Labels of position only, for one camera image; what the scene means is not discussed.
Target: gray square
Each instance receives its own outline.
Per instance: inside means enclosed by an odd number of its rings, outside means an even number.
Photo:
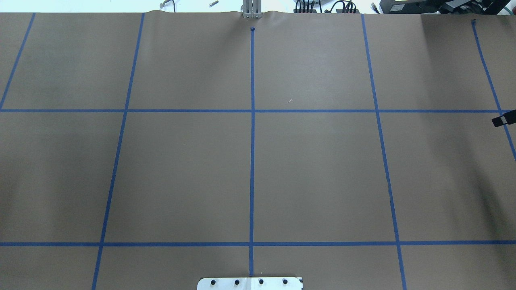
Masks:
[[[382,114],[400,239],[515,239],[516,163],[492,117]]]
[[[30,13],[0,13],[0,99],[30,22]]]
[[[248,247],[107,247],[97,289],[196,289],[200,278],[247,277]]]
[[[516,108],[516,19],[483,16],[476,23],[478,40],[502,109]]]
[[[407,289],[510,290],[515,245],[402,247]]]
[[[358,14],[266,13],[254,61],[257,109],[374,108]]]
[[[4,108],[123,108],[141,14],[37,14]]]
[[[256,241],[394,240],[375,114],[256,115]]]
[[[0,114],[2,241],[99,241],[122,114]]]
[[[147,13],[131,108],[250,109],[250,25],[241,13]]]
[[[251,116],[131,113],[106,241],[248,241]]]
[[[2,289],[91,289],[97,247],[0,247]]]
[[[381,109],[496,109],[472,15],[366,15]]]
[[[254,276],[303,277],[303,287],[401,289],[396,247],[255,247]]]

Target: gray metal bracket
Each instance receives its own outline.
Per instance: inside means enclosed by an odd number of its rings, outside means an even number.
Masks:
[[[242,16],[244,18],[262,18],[262,0],[244,0]]]

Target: horizontal blue line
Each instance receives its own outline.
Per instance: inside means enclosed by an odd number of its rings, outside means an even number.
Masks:
[[[248,109],[0,109],[0,112],[191,112],[252,113]],[[375,113],[374,109],[257,109],[256,113]],[[380,113],[499,113],[499,110],[379,109]]]
[[[516,240],[414,240],[414,241],[221,241],[221,242],[37,242],[4,241],[0,247],[346,247],[346,246],[439,246],[439,245],[516,245]]]

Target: white label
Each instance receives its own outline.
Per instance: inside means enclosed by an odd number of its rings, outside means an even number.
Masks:
[[[391,7],[391,11],[389,11],[389,12],[401,11],[403,9],[403,7],[405,7],[405,4],[393,5]]]

